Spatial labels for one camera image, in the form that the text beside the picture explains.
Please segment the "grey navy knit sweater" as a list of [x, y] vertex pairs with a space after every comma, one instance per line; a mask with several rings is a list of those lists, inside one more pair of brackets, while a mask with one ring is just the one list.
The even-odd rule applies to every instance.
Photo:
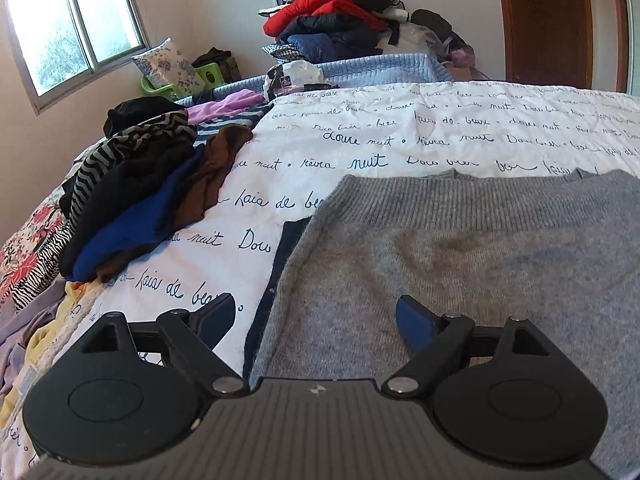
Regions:
[[404, 295], [480, 325], [531, 320], [605, 397], [597, 465], [638, 476], [636, 177], [344, 177], [284, 226], [244, 376], [386, 379], [409, 357]]

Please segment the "folded dark clothes stack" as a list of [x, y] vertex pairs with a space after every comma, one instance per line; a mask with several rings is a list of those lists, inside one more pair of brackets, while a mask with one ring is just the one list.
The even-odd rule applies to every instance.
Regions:
[[186, 107], [162, 96], [122, 102], [107, 113], [104, 139], [62, 185], [70, 228], [58, 266], [67, 281], [107, 281], [218, 202], [239, 150], [268, 110], [188, 124]]

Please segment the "dark clothes heap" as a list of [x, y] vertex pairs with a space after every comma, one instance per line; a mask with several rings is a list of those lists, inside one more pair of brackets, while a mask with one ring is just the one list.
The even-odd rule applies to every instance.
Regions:
[[475, 52], [440, 14], [409, 12], [402, 0], [281, 0], [261, 10], [262, 50], [280, 63], [314, 64], [367, 58], [405, 49], [425, 52], [460, 70], [475, 67]]

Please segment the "white script-print quilt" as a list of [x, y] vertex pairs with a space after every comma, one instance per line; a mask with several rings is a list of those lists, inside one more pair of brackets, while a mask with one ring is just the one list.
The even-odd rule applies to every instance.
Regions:
[[[617, 479], [594, 460], [604, 395], [525, 316], [472, 319], [469, 362], [426, 398], [385, 394], [397, 370], [250, 382], [243, 366], [284, 226], [313, 216], [344, 177], [620, 170], [639, 181], [638, 100], [453, 82], [296, 93], [267, 107], [202, 220], [107, 281], [76, 282], [104, 289], [1, 428], [2, 477]], [[224, 292], [235, 321], [214, 352], [250, 391], [209, 398], [170, 366], [156, 319]]]

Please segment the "yellow garment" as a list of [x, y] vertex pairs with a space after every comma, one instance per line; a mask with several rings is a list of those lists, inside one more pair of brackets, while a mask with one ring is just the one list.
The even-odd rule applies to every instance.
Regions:
[[65, 296], [58, 305], [55, 318], [38, 328], [29, 339], [23, 368], [9, 393], [1, 398], [2, 429], [9, 428], [34, 380], [51, 366], [52, 359], [73, 335], [103, 289], [98, 281], [65, 282]]

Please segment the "floral red bedsheet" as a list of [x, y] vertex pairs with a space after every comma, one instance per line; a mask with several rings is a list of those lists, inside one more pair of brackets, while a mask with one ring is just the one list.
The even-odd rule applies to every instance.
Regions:
[[1, 248], [1, 307], [26, 308], [58, 276], [58, 259], [70, 241], [58, 186]]

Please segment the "pink purple garment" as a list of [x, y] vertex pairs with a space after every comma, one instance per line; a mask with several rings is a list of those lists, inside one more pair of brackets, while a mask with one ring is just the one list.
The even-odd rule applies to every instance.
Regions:
[[252, 90], [243, 89], [233, 92], [221, 101], [209, 101], [203, 104], [195, 104], [186, 109], [188, 124], [199, 125], [215, 118], [227, 115], [236, 115], [247, 108], [262, 104], [264, 97]]

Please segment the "green plastic chair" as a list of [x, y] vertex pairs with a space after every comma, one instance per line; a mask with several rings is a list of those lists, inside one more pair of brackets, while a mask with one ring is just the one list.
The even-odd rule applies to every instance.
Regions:
[[166, 84], [166, 86], [155, 88], [146, 77], [142, 77], [140, 80], [141, 91], [145, 96], [163, 96], [171, 101], [175, 101], [182, 99], [184, 96], [192, 96], [192, 94], [202, 90], [220, 87], [226, 83], [224, 74], [217, 63], [209, 63], [197, 67], [195, 73], [198, 75], [198, 78], [200, 78], [202, 85], [200, 88], [191, 90], [189, 93], [183, 93], [182, 90], [176, 89], [173, 84]]

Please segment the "cardboard box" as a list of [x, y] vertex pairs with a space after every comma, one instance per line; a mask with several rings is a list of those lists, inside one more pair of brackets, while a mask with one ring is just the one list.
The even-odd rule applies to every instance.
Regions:
[[456, 67], [452, 63], [444, 64], [454, 81], [488, 80], [488, 77], [475, 67]]

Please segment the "black bag on chair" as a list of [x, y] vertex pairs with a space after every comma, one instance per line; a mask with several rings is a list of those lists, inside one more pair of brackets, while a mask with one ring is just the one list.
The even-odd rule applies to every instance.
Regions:
[[220, 50], [216, 47], [211, 47], [192, 63], [194, 68], [202, 68], [210, 64], [216, 64], [218, 66], [225, 82], [235, 82], [242, 79], [239, 65], [229, 50]]

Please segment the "floral white pillow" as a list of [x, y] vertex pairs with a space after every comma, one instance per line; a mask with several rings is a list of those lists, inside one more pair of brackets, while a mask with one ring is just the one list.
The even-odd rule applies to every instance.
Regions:
[[173, 84], [183, 93], [189, 93], [202, 85], [193, 65], [170, 38], [157, 47], [134, 55], [132, 60], [155, 88]]

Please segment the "light blue quilted blanket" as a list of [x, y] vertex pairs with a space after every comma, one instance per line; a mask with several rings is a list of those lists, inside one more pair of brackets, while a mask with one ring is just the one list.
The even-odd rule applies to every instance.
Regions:
[[[350, 60], [319, 64], [324, 79], [340, 88], [378, 86], [379, 84], [426, 84], [427, 82], [453, 82], [451, 74], [436, 58], [426, 53], [398, 53], [351, 58]], [[240, 90], [262, 93], [265, 75], [242, 79], [232, 84], [204, 90], [178, 99], [183, 106], [210, 101], [221, 101]]]

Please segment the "brown wooden door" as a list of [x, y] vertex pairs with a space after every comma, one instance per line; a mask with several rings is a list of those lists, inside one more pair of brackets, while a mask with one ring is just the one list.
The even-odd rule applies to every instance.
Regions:
[[591, 0], [501, 0], [506, 80], [589, 89]]

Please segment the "red puffer jacket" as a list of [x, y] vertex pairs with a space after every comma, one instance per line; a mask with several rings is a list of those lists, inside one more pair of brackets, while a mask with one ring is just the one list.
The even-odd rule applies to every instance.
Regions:
[[346, 14], [360, 18], [375, 32], [382, 32], [387, 28], [383, 20], [360, 8], [352, 0], [295, 0], [271, 15], [262, 25], [262, 31], [265, 35], [274, 38], [284, 32], [296, 18], [328, 14]]

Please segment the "frosted glass wardrobe door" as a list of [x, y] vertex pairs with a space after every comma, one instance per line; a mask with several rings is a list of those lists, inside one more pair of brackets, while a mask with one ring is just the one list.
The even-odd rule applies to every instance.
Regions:
[[639, 95], [640, 79], [640, 0], [627, 0], [629, 22], [628, 92]]

